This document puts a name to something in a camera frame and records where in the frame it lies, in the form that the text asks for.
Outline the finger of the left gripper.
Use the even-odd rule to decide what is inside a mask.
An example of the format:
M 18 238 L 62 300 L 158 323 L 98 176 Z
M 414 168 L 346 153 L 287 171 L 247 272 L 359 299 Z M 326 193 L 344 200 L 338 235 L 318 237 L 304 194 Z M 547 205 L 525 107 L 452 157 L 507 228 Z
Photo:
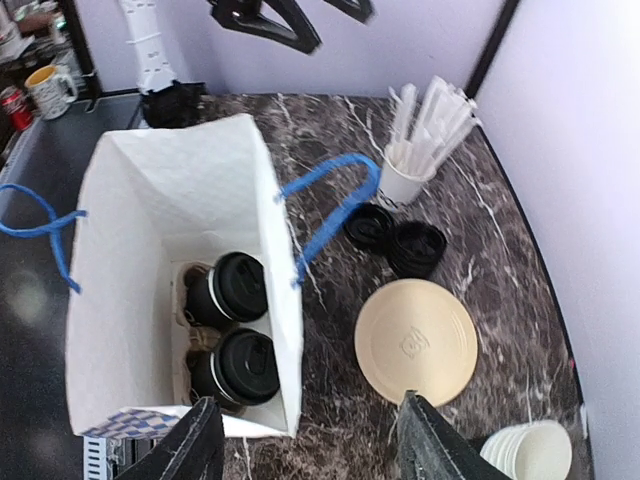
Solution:
M 212 0 L 211 16 L 225 29 L 265 38 L 310 55 L 321 39 L 296 1 L 266 1 L 283 20 L 279 23 L 261 12 L 261 0 Z
M 370 0 L 325 0 L 325 2 L 360 23 L 366 23 L 375 13 Z

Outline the cardboard cup carrier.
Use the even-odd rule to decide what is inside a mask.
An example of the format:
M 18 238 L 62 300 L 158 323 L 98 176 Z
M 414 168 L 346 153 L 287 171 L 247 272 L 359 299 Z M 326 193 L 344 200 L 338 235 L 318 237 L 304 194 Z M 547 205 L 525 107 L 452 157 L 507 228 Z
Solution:
M 197 352 L 210 352 L 219 343 L 222 334 L 211 327 L 197 324 L 185 310 L 187 287 L 209 265 L 202 262 L 174 263 L 171 287 L 171 347 L 172 384 L 175 403 L 192 405 L 190 367 Z

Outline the black paper coffee cup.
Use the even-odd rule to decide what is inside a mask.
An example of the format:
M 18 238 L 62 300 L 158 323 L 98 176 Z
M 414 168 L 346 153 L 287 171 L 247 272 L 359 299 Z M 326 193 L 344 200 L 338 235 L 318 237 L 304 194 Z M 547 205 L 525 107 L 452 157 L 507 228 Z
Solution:
M 222 331 L 225 316 L 216 306 L 209 288 L 209 273 L 199 275 L 187 288 L 185 310 L 197 324 Z

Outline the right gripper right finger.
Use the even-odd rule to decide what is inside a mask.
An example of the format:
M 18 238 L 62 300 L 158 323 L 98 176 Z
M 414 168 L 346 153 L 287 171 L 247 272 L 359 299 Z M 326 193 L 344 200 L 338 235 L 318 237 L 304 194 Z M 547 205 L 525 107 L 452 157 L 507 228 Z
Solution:
M 397 439 L 401 479 L 508 479 L 415 391 L 400 405 Z

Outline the blue checkered paper bag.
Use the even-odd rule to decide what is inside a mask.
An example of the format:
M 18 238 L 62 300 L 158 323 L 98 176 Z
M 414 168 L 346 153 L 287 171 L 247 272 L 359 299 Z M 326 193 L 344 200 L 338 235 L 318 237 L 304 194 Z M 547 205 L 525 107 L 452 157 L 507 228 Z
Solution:
M 286 199 L 347 166 L 356 167 L 358 188 L 296 250 Z M 190 411 L 187 358 L 205 338 L 185 317 L 186 281 L 239 252 L 262 265 L 267 310 L 253 326 L 274 344 L 280 386 L 264 404 L 225 415 L 224 431 L 294 436 L 306 269 L 354 207 L 375 193 L 379 178 L 373 160 L 346 153 L 281 185 L 248 114 L 184 129 L 103 134 L 74 211 L 62 215 L 46 205 L 45 224 L 7 229 L 12 237 L 47 237 L 71 290 L 65 381 L 74 434 L 159 438 Z

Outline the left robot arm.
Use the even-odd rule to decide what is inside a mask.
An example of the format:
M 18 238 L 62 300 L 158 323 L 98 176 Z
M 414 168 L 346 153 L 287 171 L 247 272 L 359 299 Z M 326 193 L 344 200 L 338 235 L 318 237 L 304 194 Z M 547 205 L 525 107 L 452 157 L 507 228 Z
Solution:
M 295 1 L 268 1 L 282 19 L 262 13 L 262 1 L 212 1 L 211 16 L 223 28 L 277 42 L 310 55 L 321 38 Z M 157 23 L 154 1 L 122 1 L 120 6 L 131 35 L 138 66 L 138 90 L 144 121 L 151 128 L 176 129 L 193 125 L 199 118 L 204 89 L 178 80 L 171 67 Z

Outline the stack of black lids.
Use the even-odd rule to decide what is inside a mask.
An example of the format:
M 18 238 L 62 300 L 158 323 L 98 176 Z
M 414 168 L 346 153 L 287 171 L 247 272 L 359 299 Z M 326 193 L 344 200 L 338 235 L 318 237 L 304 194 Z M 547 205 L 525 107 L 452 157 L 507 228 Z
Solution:
M 420 221 L 404 221 L 389 233 L 386 258 L 399 278 L 428 280 L 446 248 L 447 240 L 435 226 Z

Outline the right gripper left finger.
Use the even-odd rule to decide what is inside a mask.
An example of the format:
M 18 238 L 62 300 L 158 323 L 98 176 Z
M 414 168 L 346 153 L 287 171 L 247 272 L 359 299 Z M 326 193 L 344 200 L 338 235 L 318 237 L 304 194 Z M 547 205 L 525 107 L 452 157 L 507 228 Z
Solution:
M 222 479 L 225 434 L 212 397 L 201 398 L 140 461 L 117 479 Z

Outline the stack of paper cups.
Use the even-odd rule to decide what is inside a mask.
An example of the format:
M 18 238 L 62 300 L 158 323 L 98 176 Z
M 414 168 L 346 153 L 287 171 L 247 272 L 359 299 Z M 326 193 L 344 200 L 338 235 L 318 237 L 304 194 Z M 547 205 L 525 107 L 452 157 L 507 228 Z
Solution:
M 571 469 L 572 446 L 560 423 L 542 420 L 499 430 L 480 455 L 510 479 L 564 480 Z

